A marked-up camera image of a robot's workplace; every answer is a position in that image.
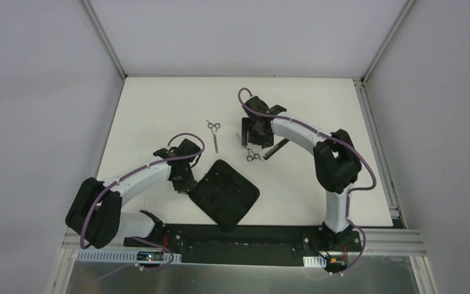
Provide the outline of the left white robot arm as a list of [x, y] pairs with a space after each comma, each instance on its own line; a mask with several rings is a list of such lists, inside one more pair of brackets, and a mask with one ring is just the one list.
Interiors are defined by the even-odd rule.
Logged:
[[85, 179], [78, 189], [65, 217], [65, 224], [80, 237], [80, 247], [100, 249], [116, 237], [138, 237], [146, 247], [161, 243], [158, 219], [147, 211], [125, 213], [123, 207], [150, 188], [169, 181], [179, 194], [196, 184], [192, 162], [205, 151], [204, 141], [198, 144], [185, 138], [179, 146], [168, 145], [156, 150], [139, 167], [107, 180]]

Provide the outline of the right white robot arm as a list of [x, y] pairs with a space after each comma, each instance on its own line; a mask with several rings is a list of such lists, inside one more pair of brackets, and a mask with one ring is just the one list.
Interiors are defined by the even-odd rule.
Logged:
[[338, 251], [347, 243], [352, 230], [348, 220], [348, 192], [362, 169], [359, 156], [347, 131], [325, 134], [292, 116], [280, 105], [269, 107], [253, 96], [242, 104], [242, 144], [271, 148], [274, 138], [295, 143], [313, 156], [316, 179], [326, 191], [326, 216], [322, 223], [323, 243]]

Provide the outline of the black zip tool case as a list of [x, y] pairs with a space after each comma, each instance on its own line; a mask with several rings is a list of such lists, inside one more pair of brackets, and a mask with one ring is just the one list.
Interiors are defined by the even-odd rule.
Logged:
[[187, 192], [224, 232], [235, 229], [260, 196], [259, 189], [224, 160], [216, 160]]

